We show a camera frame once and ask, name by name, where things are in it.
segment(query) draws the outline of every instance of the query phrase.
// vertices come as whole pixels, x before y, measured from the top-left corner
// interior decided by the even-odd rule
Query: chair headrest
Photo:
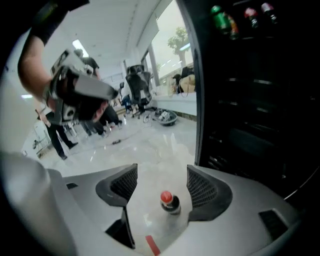
[[[134,65],[134,66],[128,67],[127,73],[128,75],[131,75],[131,74],[136,74],[143,71],[145,71],[144,65]]]

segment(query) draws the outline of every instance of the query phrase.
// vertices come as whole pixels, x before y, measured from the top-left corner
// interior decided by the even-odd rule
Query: bottle
[[[215,5],[211,8],[211,14],[215,27],[220,30],[224,35],[229,34],[231,31],[231,25],[228,19],[228,15],[222,10],[219,5]]]
[[[229,20],[230,25],[231,25],[230,39],[231,40],[236,40],[239,37],[238,26],[237,26],[235,20],[230,15],[228,15],[228,20]]]
[[[171,215],[178,215],[181,212],[180,200],[176,195],[169,191],[163,191],[160,196],[160,205],[162,209]]]
[[[251,23],[251,27],[253,29],[257,29],[259,27],[259,23],[258,23],[258,20],[257,20],[257,16],[258,16],[258,13],[255,9],[253,8],[247,8],[245,9],[244,11],[244,17],[246,19],[249,19],[250,23]]]
[[[262,12],[269,17],[272,24],[277,24],[277,16],[275,15],[274,7],[270,3],[263,3],[261,5]]]

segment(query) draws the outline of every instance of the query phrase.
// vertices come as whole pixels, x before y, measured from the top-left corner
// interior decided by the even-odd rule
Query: office chair
[[[131,90],[132,104],[138,105],[138,112],[132,117],[138,116],[138,119],[140,119],[140,115],[146,110],[154,110],[154,108],[145,108],[145,106],[148,105],[152,99],[152,95],[149,92],[151,74],[149,72],[145,72],[145,67],[143,65],[130,66],[127,69],[127,73],[128,75],[125,77],[125,79],[128,82]],[[142,91],[145,95],[145,98],[142,98],[141,96]]]

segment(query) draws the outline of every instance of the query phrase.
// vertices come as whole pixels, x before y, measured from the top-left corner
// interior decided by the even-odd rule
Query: glossy white floor
[[[163,252],[187,227],[192,210],[187,190],[187,165],[195,160],[196,122],[179,117],[173,126],[153,121],[127,118],[123,128],[117,127],[106,138],[86,136],[78,126],[73,142],[79,145],[63,149],[68,158],[61,160],[54,149],[42,160],[46,168],[56,169],[62,176],[102,171],[127,164],[138,164],[138,184],[127,205],[129,224],[136,251],[154,255],[146,241],[152,236]],[[121,139],[121,143],[112,142]],[[169,215],[160,206],[160,194],[169,190],[180,199],[181,214]]]

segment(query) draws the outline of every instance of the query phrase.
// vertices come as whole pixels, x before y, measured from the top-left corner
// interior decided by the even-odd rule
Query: red floor marking
[[[151,235],[147,235],[145,237],[145,239],[146,239],[147,243],[149,244],[154,256],[159,255],[161,252],[160,252],[158,246],[156,245],[154,239],[152,238],[152,236]]]

